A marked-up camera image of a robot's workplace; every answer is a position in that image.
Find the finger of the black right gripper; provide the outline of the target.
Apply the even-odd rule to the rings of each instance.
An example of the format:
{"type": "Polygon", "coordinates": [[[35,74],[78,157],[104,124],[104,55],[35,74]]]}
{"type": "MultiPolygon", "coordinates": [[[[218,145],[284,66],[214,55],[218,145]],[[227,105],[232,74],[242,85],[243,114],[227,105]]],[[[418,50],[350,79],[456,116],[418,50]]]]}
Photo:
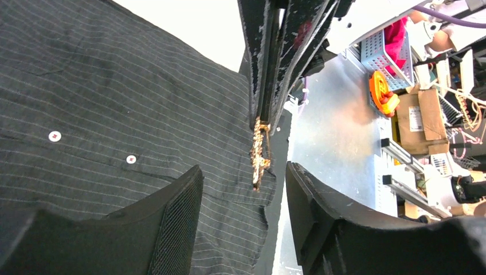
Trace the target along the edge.
{"type": "Polygon", "coordinates": [[[249,122],[276,124],[286,95],[281,54],[287,1],[238,1],[249,79],[249,122]]]}
{"type": "Polygon", "coordinates": [[[276,40],[271,50],[272,133],[291,86],[319,51],[339,5],[339,1],[276,1],[276,40]]]}

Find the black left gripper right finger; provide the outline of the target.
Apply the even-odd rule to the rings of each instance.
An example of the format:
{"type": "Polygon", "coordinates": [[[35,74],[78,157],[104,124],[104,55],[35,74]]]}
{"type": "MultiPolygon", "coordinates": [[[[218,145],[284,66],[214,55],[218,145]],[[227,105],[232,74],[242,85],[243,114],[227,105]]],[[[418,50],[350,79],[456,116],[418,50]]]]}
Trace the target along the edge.
{"type": "Polygon", "coordinates": [[[304,274],[484,274],[485,219],[430,224],[371,209],[303,166],[286,167],[297,263],[304,274]]]}

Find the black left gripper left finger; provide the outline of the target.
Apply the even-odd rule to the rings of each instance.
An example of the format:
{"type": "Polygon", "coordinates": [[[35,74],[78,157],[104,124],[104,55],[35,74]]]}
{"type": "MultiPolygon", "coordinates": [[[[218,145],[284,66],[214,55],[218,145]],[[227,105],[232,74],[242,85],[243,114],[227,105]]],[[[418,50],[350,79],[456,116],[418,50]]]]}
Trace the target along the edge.
{"type": "Polygon", "coordinates": [[[101,219],[1,209],[2,274],[188,274],[202,199],[194,166],[101,219]]]}

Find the black pinstriped button shirt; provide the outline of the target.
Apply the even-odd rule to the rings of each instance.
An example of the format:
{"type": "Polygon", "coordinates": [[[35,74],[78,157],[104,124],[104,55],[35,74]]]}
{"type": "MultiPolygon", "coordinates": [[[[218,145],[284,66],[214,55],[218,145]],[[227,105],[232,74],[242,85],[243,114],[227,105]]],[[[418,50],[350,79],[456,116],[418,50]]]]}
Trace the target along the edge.
{"type": "Polygon", "coordinates": [[[2,1],[1,206],[100,218],[199,165],[191,274],[255,274],[276,177],[253,190],[247,92],[113,1],[2,1]]]}

